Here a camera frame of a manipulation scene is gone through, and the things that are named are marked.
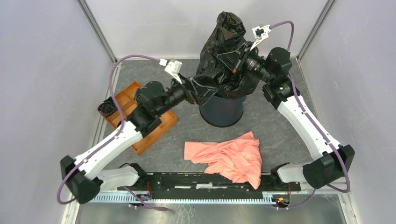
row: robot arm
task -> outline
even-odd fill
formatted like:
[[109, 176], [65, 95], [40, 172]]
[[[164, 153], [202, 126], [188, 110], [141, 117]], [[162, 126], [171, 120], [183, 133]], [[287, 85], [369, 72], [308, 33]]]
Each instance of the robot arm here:
[[[263, 36], [268, 34], [264, 28], [254, 28], [254, 31], [261, 29]], [[340, 154], [348, 171], [354, 158], [354, 149], [350, 145], [342, 146], [334, 139], [308, 109], [298, 89], [294, 93], [293, 83], [287, 76], [291, 68], [290, 52], [283, 48], [274, 48], [264, 59], [255, 55], [251, 49], [246, 44], [236, 51], [219, 54], [217, 58], [233, 73], [249, 71], [265, 82], [262, 88], [265, 99], [292, 124], [314, 160], [275, 167], [271, 170], [273, 180], [277, 183], [307, 182], [313, 188], [319, 189], [343, 177], [342, 165], [335, 150]]]
[[[217, 92], [216, 87], [208, 85], [210, 82], [201, 84], [199, 80], [181, 76], [178, 73], [180, 62], [162, 60], [160, 64], [165, 65], [165, 71], [173, 77], [170, 88], [165, 91], [161, 83], [149, 82], [137, 91], [138, 106], [127, 116], [120, 133], [118, 127], [85, 153], [75, 158], [66, 156], [60, 161], [63, 179], [76, 166], [82, 164], [66, 181], [67, 187], [79, 203], [87, 203], [103, 190], [134, 185], [139, 176], [144, 175], [141, 169], [132, 166], [102, 169], [126, 148], [155, 130], [161, 124], [160, 116], [172, 107], [184, 100], [202, 105]], [[99, 147], [102, 148], [86, 159]]]

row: pink cloth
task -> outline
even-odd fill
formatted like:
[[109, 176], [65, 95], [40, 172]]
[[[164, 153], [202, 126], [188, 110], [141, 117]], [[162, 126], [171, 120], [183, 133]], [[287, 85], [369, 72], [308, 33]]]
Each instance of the pink cloth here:
[[257, 189], [262, 165], [259, 144], [252, 132], [222, 143], [188, 141], [184, 144], [184, 159], [208, 163], [205, 173], [220, 173], [233, 183], [249, 182]]

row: black garbage bag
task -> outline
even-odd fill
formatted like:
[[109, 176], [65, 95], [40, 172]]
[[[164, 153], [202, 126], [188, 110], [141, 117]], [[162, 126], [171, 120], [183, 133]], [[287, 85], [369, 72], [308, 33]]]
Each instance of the black garbage bag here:
[[242, 20], [233, 13], [222, 12], [217, 17], [216, 28], [205, 43], [200, 54], [198, 80], [212, 79], [219, 88], [217, 96], [238, 99], [255, 91], [259, 79], [247, 71], [235, 75], [217, 58], [217, 54], [237, 50], [246, 42], [243, 36], [246, 29]]

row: white wall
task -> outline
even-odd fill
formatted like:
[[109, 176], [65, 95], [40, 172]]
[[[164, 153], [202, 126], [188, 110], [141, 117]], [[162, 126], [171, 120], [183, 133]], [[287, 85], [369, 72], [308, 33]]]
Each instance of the white wall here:
[[110, 61], [75, 0], [1, 1], [0, 52], [0, 223], [60, 223], [59, 161], [89, 147]]
[[[253, 40], [252, 28], [292, 20], [296, 25], [291, 54], [296, 56], [326, 0], [87, 0], [118, 58], [130, 54], [199, 58], [222, 11], [239, 16]], [[267, 55], [287, 47], [290, 25], [273, 30], [259, 46]]]
[[394, 0], [337, 1], [303, 58], [322, 124], [356, 156], [352, 193], [364, 224], [394, 223]]

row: dark blue bin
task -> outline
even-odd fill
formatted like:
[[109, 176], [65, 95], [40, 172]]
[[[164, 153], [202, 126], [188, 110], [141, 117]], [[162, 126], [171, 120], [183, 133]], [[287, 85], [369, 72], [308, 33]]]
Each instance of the dark blue bin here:
[[206, 104], [199, 107], [199, 111], [208, 124], [215, 127], [230, 127], [242, 118], [246, 97], [226, 99], [213, 96]]

